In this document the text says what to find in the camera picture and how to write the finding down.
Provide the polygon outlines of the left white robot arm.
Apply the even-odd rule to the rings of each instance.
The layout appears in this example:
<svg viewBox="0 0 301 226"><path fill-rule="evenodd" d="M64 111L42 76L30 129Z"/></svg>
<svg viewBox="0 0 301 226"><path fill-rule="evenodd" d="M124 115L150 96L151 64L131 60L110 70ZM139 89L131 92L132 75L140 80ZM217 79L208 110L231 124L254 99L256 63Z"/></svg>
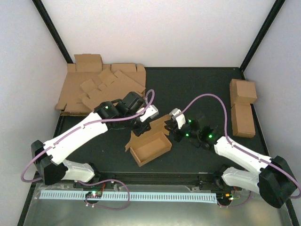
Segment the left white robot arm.
<svg viewBox="0 0 301 226"><path fill-rule="evenodd" d="M88 163L68 161L66 158L89 140L111 129L131 128L136 136L150 130L149 120L158 109L138 95L129 92L123 99L99 104L84 120L63 134L46 142L31 144L33 163L46 185L61 180L75 180L95 188L101 176Z"/></svg>

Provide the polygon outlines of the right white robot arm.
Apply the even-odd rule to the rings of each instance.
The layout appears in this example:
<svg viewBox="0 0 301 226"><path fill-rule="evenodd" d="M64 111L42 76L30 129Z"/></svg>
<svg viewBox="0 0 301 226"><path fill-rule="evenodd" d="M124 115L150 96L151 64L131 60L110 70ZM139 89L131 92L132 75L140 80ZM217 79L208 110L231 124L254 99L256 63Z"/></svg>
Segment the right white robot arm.
<svg viewBox="0 0 301 226"><path fill-rule="evenodd" d="M175 141L187 139L196 148L203 148L223 156L243 167L228 167L214 177L214 185L220 190L228 186L240 187L257 193L270 206L280 208L298 188L287 161L256 153L235 142L228 136L210 128L205 118L192 119L175 108L170 112L165 128Z"/></svg>

